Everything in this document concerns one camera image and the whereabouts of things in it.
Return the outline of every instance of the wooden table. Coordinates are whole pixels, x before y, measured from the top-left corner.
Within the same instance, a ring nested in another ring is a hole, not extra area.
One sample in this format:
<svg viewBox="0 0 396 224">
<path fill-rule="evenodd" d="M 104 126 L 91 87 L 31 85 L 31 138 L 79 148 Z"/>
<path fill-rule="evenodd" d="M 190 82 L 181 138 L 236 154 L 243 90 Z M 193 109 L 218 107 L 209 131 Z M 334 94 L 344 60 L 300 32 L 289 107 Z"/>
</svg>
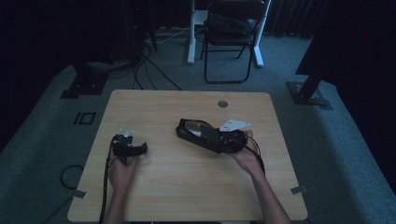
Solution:
<svg viewBox="0 0 396 224">
<path fill-rule="evenodd" d="M 221 108 L 218 101 L 228 106 Z M 177 137 L 180 119 L 201 119 L 220 127 L 227 119 L 249 121 L 261 147 L 268 181 L 292 220 L 307 217 L 271 98 L 257 92 L 113 91 L 78 184 L 68 218 L 95 221 L 102 206 L 106 155 L 119 128 L 134 130 L 134 146 L 148 143 L 128 198 L 129 221 L 262 220 L 246 172 L 229 156 Z M 108 187 L 109 203 L 112 188 Z"/>
</svg>

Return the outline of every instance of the chair leg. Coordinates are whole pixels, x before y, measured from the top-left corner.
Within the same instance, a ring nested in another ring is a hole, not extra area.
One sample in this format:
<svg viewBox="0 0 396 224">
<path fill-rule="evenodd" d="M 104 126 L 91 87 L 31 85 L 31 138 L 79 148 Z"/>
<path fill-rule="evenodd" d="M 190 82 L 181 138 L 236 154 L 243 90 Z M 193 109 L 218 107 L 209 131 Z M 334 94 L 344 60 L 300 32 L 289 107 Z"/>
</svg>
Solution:
<svg viewBox="0 0 396 224">
<path fill-rule="evenodd" d="M 250 67 L 251 67 L 251 61 L 253 58 L 253 52 L 254 52 L 254 42 L 250 44 L 250 56 L 248 58 L 247 76 L 246 76 L 245 80 L 247 80 L 248 76 L 250 75 Z"/>
<path fill-rule="evenodd" d="M 207 45 L 208 45 L 208 43 L 206 43 L 206 41 L 204 41 L 204 47 L 205 47 L 205 50 L 204 50 L 204 52 L 205 52 L 204 78 L 207 83 L 210 83 L 210 81 L 207 80 L 207 72 L 206 72 L 206 70 L 207 70 Z"/>
<path fill-rule="evenodd" d="M 246 47 L 246 45 L 244 45 L 244 47 L 242 47 L 242 49 L 241 49 L 241 51 L 239 51 L 238 57 L 236 57 L 236 59 L 239 59 L 241 57 L 242 53 L 245 50 L 245 47 Z"/>
<path fill-rule="evenodd" d="M 202 43 L 202 50 L 201 50 L 201 57 L 200 57 L 201 60 L 202 60 L 202 56 L 204 55 L 205 44 L 206 44 L 206 37 L 204 37 L 204 42 Z"/>
</svg>

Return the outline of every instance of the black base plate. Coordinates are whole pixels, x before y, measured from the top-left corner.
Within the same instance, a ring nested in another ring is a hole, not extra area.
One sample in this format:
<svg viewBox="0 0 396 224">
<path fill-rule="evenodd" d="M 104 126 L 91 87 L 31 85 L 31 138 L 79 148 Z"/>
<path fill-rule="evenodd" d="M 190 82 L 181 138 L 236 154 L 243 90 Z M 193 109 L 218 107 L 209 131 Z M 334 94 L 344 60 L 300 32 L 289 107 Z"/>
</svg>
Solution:
<svg viewBox="0 0 396 224">
<path fill-rule="evenodd" d="M 95 79 L 87 85 L 81 86 L 79 77 L 76 76 L 69 90 L 64 91 L 61 99 L 77 99 L 80 95 L 100 95 L 106 85 L 109 73 L 93 72 Z"/>
<path fill-rule="evenodd" d="M 332 110 L 332 106 L 328 100 L 323 99 L 320 90 L 317 89 L 309 99 L 300 97 L 299 90 L 304 85 L 303 82 L 286 82 L 293 102 L 296 105 L 318 105 L 322 110 Z"/>
</svg>

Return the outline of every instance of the black chair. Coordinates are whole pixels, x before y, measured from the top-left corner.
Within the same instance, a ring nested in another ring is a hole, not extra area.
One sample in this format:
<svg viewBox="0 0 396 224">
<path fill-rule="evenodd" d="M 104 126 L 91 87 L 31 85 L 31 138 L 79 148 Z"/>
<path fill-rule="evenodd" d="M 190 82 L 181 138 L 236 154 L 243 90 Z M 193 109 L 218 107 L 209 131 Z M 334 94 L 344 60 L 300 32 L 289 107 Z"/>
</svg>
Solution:
<svg viewBox="0 0 396 224">
<path fill-rule="evenodd" d="M 257 26 L 264 17 L 266 5 L 262 0 L 214 0 L 208 8 L 201 59 L 205 53 L 205 81 L 210 84 L 242 83 L 248 80 L 256 39 Z M 213 46 L 240 46 L 242 49 L 208 49 Z M 250 46 L 250 57 L 245 78 L 239 80 L 208 80 L 207 53 L 209 51 L 239 51 Z"/>
</svg>

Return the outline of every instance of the cable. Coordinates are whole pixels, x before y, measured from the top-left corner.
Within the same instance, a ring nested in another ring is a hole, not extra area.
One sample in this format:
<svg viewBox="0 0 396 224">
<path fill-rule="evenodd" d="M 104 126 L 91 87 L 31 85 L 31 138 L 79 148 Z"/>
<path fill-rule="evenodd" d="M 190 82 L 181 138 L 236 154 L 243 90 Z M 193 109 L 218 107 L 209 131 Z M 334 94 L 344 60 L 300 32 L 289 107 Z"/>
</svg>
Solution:
<svg viewBox="0 0 396 224">
<path fill-rule="evenodd" d="M 105 217 L 105 210 L 107 204 L 107 178 L 108 178 L 108 167 L 110 163 L 110 153 L 111 149 L 113 148 L 112 143 L 114 142 L 115 137 L 111 139 L 110 146 L 108 147 L 108 154 L 106 158 L 106 165 L 105 165 L 105 177 L 103 180 L 103 199 L 102 199 L 102 210 L 99 217 L 99 224 L 103 223 L 103 218 Z"/>
<path fill-rule="evenodd" d="M 172 34 L 158 34 L 158 35 L 155 35 L 156 37 L 157 37 L 157 36 L 160 36 L 160 35 L 171 35 L 170 37 L 166 38 L 165 40 L 160 41 L 160 42 L 157 42 L 157 44 L 165 43 L 165 42 L 167 42 L 168 40 L 170 40 L 170 39 L 172 39 L 172 38 L 174 38 L 174 37 L 176 37 L 176 36 L 178 36 L 178 35 L 184 34 L 184 32 L 186 32 L 187 29 L 189 29 L 189 28 L 190 28 L 190 26 L 184 28 L 181 32 L 179 32 L 179 33 L 177 33 L 177 34 L 174 34 L 174 35 L 172 35 Z"/>
<path fill-rule="evenodd" d="M 64 203 L 61 204 L 61 206 L 59 206 L 44 222 L 43 224 L 47 224 L 50 222 L 50 220 L 57 214 L 59 213 L 59 211 L 61 211 L 61 209 L 67 205 L 70 201 L 72 201 L 73 198 L 68 198 L 64 201 Z"/>
<path fill-rule="evenodd" d="M 181 89 L 174 81 L 172 81 L 172 80 L 163 72 L 163 70 L 161 70 L 161 69 L 160 69 L 149 57 L 147 57 L 145 54 L 142 54 L 142 55 L 143 55 L 143 57 L 145 57 L 146 60 L 149 61 L 155 68 L 157 68 L 157 70 L 158 70 L 169 82 L 171 82 L 176 88 L 178 88 L 180 91 L 182 91 L 182 89 Z"/>
<path fill-rule="evenodd" d="M 108 168 L 110 168 L 111 167 L 111 165 L 113 164 L 113 162 L 116 160 L 116 158 L 114 158 L 112 161 L 111 161 L 111 163 L 108 165 Z"/>
<path fill-rule="evenodd" d="M 139 86 L 140 90 L 143 90 L 142 85 L 140 85 L 139 80 L 137 79 L 137 72 L 140 69 L 140 66 L 142 66 L 142 64 L 145 62 L 146 60 L 141 60 L 139 65 L 136 67 L 136 69 L 134 70 L 134 83 L 132 84 L 132 89 L 134 89 L 134 84 L 137 83 L 137 85 Z"/>
<path fill-rule="evenodd" d="M 148 81 L 151 83 L 154 90 L 157 90 L 157 87 L 154 85 L 154 83 L 151 80 L 151 77 L 149 76 L 149 71 L 148 71 L 148 67 L 146 66 L 146 64 L 145 64 L 145 69 L 146 69 L 146 77 L 148 78 Z"/>
<path fill-rule="evenodd" d="M 253 153 L 253 155 L 256 157 L 257 161 L 260 164 L 260 167 L 262 168 L 262 172 L 265 174 L 265 167 L 264 167 L 264 162 L 262 161 L 262 152 L 260 150 L 259 144 L 256 142 L 256 140 L 254 140 L 252 137 L 247 136 L 247 138 L 251 139 L 257 146 L 257 149 L 259 150 L 258 153 L 256 153 L 253 149 L 251 149 L 250 147 L 243 145 L 242 143 L 236 141 L 233 138 L 229 138 L 230 140 L 234 141 L 235 143 L 239 144 L 240 146 L 246 148 L 247 150 L 249 150 L 251 153 Z"/>
<path fill-rule="evenodd" d="M 80 166 L 80 165 L 70 165 L 70 166 L 67 166 L 66 168 L 64 168 L 64 169 L 62 170 L 61 175 L 60 175 L 60 177 L 59 177 L 60 180 L 61 180 L 61 184 L 62 184 L 65 188 L 67 188 L 67 189 L 71 189 L 71 190 L 77 189 L 77 186 L 75 186 L 75 187 L 70 187 L 70 186 L 68 186 L 68 185 L 66 185 L 66 184 L 64 183 L 64 173 L 65 173 L 67 170 L 69 170 L 69 169 L 71 169 L 71 168 L 75 168 L 75 167 L 81 169 L 81 171 L 84 170 L 84 168 L 83 168 L 82 166 Z M 73 197 L 70 197 L 70 198 L 67 198 L 66 200 L 64 200 L 64 202 L 63 202 L 54 212 L 52 212 L 51 215 L 49 215 L 49 217 L 43 222 L 43 224 L 49 223 L 49 222 L 52 220 L 52 218 L 53 218 L 57 213 L 59 213 L 59 211 L 61 211 L 62 208 L 64 208 L 70 201 L 72 201 L 72 199 L 73 199 Z"/>
<path fill-rule="evenodd" d="M 66 185 L 66 184 L 64 183 L 64 173 L 65 173 L 68 169 L 70 169 L 70 168 L 75 168 L 75 167 L 81 169 L 81 171 L 84 170 L 84 168 L 83 168 L 82 166 L 80 166 L 80 165 L 70 165 L 70 166 L 67 166 L 66 168 L 64 168 L 64 169 L 62 170 L 62 172 L 61 172 L 61 176 L 60 176 L 61 184 L 62 184 L 65 188 L 67 188 L 67 189 L 77 189 L 77 186 L 75 186 L 75 187 L 70 187 L 70 186 L 68 186 L 68 185 Z"/>
</svg>

